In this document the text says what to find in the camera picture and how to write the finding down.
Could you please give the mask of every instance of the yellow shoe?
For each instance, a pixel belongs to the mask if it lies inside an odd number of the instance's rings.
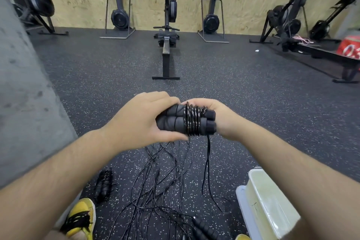
[[[249,236],[245,235],[245,234],[239,234],[235,240],[251,240]]]
[[[68,238],[82,231],[86,240],[92,240],[96,221],[95,205],[90,198],[80,199],[71,209],[60,231]]]

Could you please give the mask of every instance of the hand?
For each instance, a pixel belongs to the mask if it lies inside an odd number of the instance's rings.
[[[177,97],[166,92],[141,93],[128,101],[118,113],[100,129],[105,142],[115,152],[136,149],[156,142],[188,140],[178,132],[161,131],[155,118],[174,104]]]
[[[199,107],[206,106],[208,109],[214,110],[216,113],[216,129],[224,138],[228,140],[237,139],[237,125],[242,119],[238,114],[232,111],[218,100],[195,98],[187,100],[182,104],[189,102],[190,105],[197,105]]]

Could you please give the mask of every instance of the person's left hand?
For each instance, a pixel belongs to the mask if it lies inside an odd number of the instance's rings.
[[[156,142],[188,140],[178,132],[160,130],[155,118],[165,109],[180,104],[165,91],[141,93],[128,101],[99,131],[115,154]]]

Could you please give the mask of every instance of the speckled floor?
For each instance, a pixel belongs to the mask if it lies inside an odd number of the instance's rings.
[[[178,46],[172,49],[181,80],[152,80],[162,68],[154,32],[136,31],[128,40],[114,40],[100,39],[100,30],[68,30],[69,37],[33,35],[31,39],[79,135],[104,125],[140,92],[165,90],[180,100],[215,98],[360,181],[358,85],[332,83],[325,74],[296,62],[297,56],[284,56],[276,46],[249,44],[249,36],[229,35],[229,44],[209,44],[196,33],[180,33]],[[340,74],[339,67],[326,61],[322,65]],[[198,213],[224,239],[245,232],[235,189],[247,182],[247,172],[257,165],[253,157],[241,144],[219,135],[212,138],[213,192],[233,201],[227,205],[232,212],[223,216],[201,196],[206,141],[193,138],[192,148],[194,161],[185,178],[183,209]],[[118,191],[97,208],[95,240],[107,239],[145,159],[144,150],[133,150],[109,163]],[[92,195],[93,183],[86,186],[84,195]],[[110,239],[119,239],[127,222],[128,216],[120,218]],[[151,224],[150,230],[154,239],[167,239],[160,225]]]

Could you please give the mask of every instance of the black foam grip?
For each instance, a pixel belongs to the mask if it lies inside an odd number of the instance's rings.
[[[194,225],[205,234],[209,240],[221,240],[219,234],[210,228],[203,220],[199,217],[193,217]]]
[[[161,115],[165,116],[174,116],[174,117],[183,117],[184,116],[184,107],[185,105],[173,105],[161,112]],[[202,116],[208,120],[215,120],[216,113],[213,110],[207,110]]]
[[[208,125],[206,118],[200,118],[200,135],[206,136],[208,134],[214,134],[216,132],[216,125]],[[156,125],[160,130],[166,131],[175,131],[185,134],[185,123],[183,117],[168,117],[168,116],[158,116],[156,118]]]
[[[193,228],[193,235],[196,240],[208,240],[208,238],[198,228]]]

